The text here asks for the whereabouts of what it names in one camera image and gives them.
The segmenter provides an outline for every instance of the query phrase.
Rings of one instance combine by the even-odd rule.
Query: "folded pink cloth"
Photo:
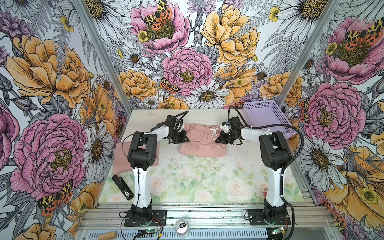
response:
[[[189,142],[184,142],[179,148],[181,154],[196,157],[222,157],[226,155],[225,144],[215,143],[219,137],[219,126],[203,126],[184,123],[183,130],[187,131]]]
[[[129,147],[131,146],[131,142],[124,142],[124,153],[128,154]],[[153,166],[157,166],[159,164],[159,143],[157,143],[156,150],[156,160]],[[132,171],[131,163],[128,162],[127,157],[122,152],[122,144],[118,142],[116,144],[116,148],[113,150],[113,155],[115,156],[115,160],[113,162],[112,174],[119,174],[122,172]]]

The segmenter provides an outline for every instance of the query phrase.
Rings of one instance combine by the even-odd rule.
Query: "floral tabletop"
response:
[[[219,158],[185,156],[179,147],[160,141],[159,165],[150,170],[153,202],[264,202],[268,174],[255,157],[260,154],[256,143],[227,146],[227,155]],[[128,202],[112,176],[111,168],[99,202]],[[134,192],[133,172],[118,176]],[[285,197],[290,202],[304,200],[290,168],[285,177]]]

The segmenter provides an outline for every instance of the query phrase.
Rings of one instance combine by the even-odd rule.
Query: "metal bracket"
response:
[[[275,227],[275,225],[285,226],[285,225],[291,224],[291,220],[290,220],[288,212],[286,210],[285,210],[283,216],[272,219],[275,222],[275,224],[268,223],[267,221],[264,220],[263,211],[264,211],[263,209],[248,209],[247,210],[248,220],[249,220],[249,224],[251,226],[271,225],[271,227]]]
[[[152,217],[156,217],[161,221],[161,225],[164,227],[167,222],[167,210],[153,210],[152,212]],[[131,211],[128,211],[127,217],[124,222],[124,226],[126,227],[142,227],[138,222],[136,222],[132,217],[131,217]],[[147,226],[150,227],[159,227],[160,222],[152,220]]]

